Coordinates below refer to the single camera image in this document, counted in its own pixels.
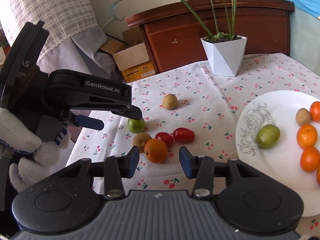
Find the white gloved left hand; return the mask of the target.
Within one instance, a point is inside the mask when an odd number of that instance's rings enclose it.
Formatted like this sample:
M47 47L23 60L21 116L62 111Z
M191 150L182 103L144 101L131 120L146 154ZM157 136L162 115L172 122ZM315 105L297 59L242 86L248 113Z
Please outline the white gloved left hand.
M1 109L1 158L20 158L9 167L10 183L18 193L53 174L52 167L60 161L70 139L64 128L53 141L44 142L16 116Z

